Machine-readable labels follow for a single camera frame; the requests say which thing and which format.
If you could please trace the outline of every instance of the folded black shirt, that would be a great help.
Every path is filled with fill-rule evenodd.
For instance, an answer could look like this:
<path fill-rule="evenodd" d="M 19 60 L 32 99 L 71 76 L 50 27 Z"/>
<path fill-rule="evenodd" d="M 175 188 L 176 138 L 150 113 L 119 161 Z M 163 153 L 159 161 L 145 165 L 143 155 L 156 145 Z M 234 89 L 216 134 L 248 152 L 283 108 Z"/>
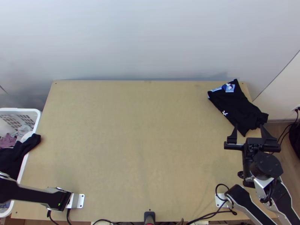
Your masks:
<path fill-rule="evenodd" d="M 234 79 L 207 92 L 208 99 L 245 137 L 248 130 L 255 130 L 268 120 L 268 114 L 248 101 L 239 82 Z"/>

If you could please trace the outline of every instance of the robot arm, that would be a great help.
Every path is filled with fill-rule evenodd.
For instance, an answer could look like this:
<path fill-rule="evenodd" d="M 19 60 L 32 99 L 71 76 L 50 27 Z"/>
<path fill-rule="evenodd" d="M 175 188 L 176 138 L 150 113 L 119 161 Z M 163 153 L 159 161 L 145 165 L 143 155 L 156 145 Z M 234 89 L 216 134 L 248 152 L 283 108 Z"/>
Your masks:
<path fill-rule="evenodd" d="M 292 207 L 291 196 L 280 179 L 283 174 L 280 161 L 266 152 L 279 152 L 280 145 L 261 126 L 262 138 L 247 138 L 245 144 L 236 144 L 237 128 L 224 142 L 224 149 L 241 150 L 243 158 L 243 185 L 255 188 L 256 195 L 264 206 L 274 212 L 283 225 L 300 224 L 300 218 Z M 244 212 L 255 224 L 269 225 L 274 223 L 257 207 L 250 194 L 240 185 L 234 185 L 224 193 L 229 208 Z"/>
<path fill-rule="evenodd" d="M 63 211 L 70 208 L 82 208 L 84 194 L 76 194 L 59 187 L 37 189 L 20 185 L 8 174 L 0 172 L 0 203 L 8 200 L 41 203 L 49 210 Z"/>

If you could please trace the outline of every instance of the black garment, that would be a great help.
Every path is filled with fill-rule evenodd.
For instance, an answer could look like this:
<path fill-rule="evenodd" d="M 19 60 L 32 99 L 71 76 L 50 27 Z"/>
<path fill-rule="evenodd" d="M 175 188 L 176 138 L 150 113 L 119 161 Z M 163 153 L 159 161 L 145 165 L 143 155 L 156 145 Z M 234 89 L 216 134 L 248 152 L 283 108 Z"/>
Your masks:
<path fill-rule="evenodd" d="M 207 92 L 209 100 L 245 137 L 248 130 L 255 130 L 268 120 L 268 114 L 248 101 L 237 79 Z"/>
<path fill-rule="evenodd" d="M 22 165 L 23 157 L 41 142 L 41 136 L 33 134 L 24 143 L 17 141 L 13 148 L 0 149 L 0 171 L 7 173 L 11 178 L 17 179 Z"/>

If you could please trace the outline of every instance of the white laundry basket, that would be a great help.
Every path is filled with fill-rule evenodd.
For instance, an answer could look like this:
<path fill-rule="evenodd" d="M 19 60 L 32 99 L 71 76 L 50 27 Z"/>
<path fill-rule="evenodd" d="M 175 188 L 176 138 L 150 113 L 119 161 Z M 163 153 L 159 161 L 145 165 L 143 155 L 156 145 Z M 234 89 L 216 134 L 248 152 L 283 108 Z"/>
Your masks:
<path fill-rule="evenodd" d="M 37 109 L 19 109 L 19 108 L 0 108 L 0 137 L 4 137 L 7 133 L 14 133 L 22 125 L 29 125 L 33 128 L 33 133 L 36 132 L 41 112 Z M 24 156 L 22 166 L 19 172 L 17 182 L 20 183 L 28 153 Z M 0 209 L 0 217 L 5 217 L 11 214 L 14 201 L 10 201 L 8 208 Z"/>

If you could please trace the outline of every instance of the wooden tabletop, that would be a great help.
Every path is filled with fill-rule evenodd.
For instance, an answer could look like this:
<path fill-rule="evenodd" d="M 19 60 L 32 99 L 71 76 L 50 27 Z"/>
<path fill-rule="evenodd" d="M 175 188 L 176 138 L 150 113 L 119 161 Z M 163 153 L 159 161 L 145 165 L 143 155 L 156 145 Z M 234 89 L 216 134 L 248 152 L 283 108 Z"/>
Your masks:
<path fill-rule="evenodd" d="M 70 213 L 73 221 L 138 222 L 150 209 L 157 221 L 190 221 L 214 212 L 215 186 L 242 184 L 241 152 L 223 148 L 233 126 L 207 98 L 224 83 L 55 81 L 37 129 L 42 142 L 30 152 L 21 184 L 85 194 L 84 207 Z M 250 99 L 246 84 L 240 86 Z M 260 130 L 247 136 L 259 137 Z M 16 202 L 12 217 L 46 214 L 42 205 Z M 52 216 L 65 220 L 66 212 Z"/>

